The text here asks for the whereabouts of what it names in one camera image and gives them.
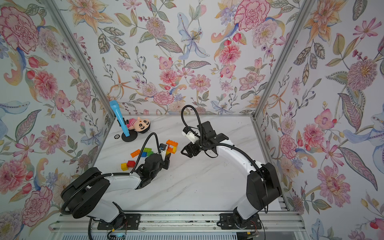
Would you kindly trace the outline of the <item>yellow lego brick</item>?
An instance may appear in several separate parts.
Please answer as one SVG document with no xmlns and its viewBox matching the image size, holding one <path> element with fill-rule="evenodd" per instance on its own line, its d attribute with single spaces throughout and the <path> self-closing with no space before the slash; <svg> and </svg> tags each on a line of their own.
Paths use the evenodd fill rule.
<svg viewBox="0 0 384 240">
<path fill-rule="evenodd" d="M 173 148 L 168 147 L 168 149 L 167 149 L 167 153 L 171 153 L 171 154 L 175 154 L 176 151 L 177 151 L 177 147 L 173 147 Z"/>
</svg>

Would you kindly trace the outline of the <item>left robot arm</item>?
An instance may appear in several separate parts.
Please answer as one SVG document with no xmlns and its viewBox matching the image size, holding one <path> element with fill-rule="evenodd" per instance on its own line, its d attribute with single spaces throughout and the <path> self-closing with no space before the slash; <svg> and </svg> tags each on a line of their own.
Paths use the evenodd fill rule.
<svg viewBox="0 0 384 240">
<path fill-rule="evenodd" d="M 103 174 L 96 167 L 87 170 L 61 192 L 64 201 L 61 213 L 75 219 L 99 219 L 114 228 L 121 227 L 127 222 L 126 214 L 117 203 L 103 200 L 104 194 L 146 187 L 162 169 L 169 168 L 170 157 L 171 153 L 152 154 L 133 174 Z"/>
</svg>

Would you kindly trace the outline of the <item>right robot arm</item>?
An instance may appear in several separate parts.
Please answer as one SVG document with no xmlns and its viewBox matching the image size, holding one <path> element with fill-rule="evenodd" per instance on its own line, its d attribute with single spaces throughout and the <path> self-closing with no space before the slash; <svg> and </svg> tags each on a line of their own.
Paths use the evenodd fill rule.
<svg viewBox="0 0 384 240">
<path fill-rule="evenodd" d="M 247 179 L 245 198 L 234 209 L 234 221 L 240 225 L 251 219 L 259 211 L 266 210 L 273 201 L 282 195 L 282 188 L 275 167 L 271 163 L 262 164 L 253 160 L 239 149 L 224 134 L 217 134 L 210 122 L 198 125 L 198 133 L 185 126 L 183 136 L 189 143 L 181 151 L 189 158 L 200 152 L 213 151 L 219 157 L 234 163 Z"/>
</svg>

